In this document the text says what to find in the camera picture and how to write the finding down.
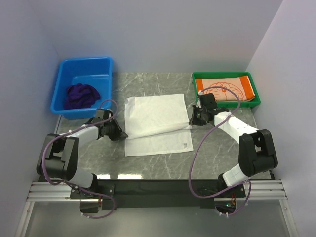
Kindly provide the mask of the orange Doraemon towel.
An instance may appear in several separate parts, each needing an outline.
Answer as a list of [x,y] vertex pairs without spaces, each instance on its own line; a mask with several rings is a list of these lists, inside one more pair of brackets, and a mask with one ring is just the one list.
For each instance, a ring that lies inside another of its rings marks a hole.
[[217,102],[250,101],[255,98],[255,93],[248,76],[223,79],[195,79],[197,92],[203,94],[212,93]]

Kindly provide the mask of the white towel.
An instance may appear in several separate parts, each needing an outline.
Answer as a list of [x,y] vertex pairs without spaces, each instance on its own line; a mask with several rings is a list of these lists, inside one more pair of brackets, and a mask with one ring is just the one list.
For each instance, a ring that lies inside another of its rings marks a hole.
[[127,157],[193,150],[184,94],[130,97],[125,101]]

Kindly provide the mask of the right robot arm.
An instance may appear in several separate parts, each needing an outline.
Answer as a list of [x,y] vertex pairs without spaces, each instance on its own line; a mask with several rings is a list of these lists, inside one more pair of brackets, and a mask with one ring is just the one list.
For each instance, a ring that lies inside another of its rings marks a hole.
[[212,93],[203,95],[200,92],[189,124],[203,126],[209,123],[213,123],[214,129],[221,129],[238,143],[237,165],[218,177],[217,191],[222,197],[229,197],[235,191],[234,185],[277,167],[275,146],[268,130],[259,130],[246,124],[234,116],[233,112],[218,107]]

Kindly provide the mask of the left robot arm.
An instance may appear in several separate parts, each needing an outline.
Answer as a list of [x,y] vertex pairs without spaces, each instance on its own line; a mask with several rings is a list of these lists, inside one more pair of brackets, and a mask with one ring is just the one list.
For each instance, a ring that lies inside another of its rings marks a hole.
[[95,117],[80,128],[63,134],[48,134],[37,163],[37,174],[54,184],[66,181],[79,186],[87,198],[95,198],[99,194],[97,176],[78,168],[78,153],[81,146],[104,136],[111,141],[128,138],[114,113],[104,109],[97,109]]

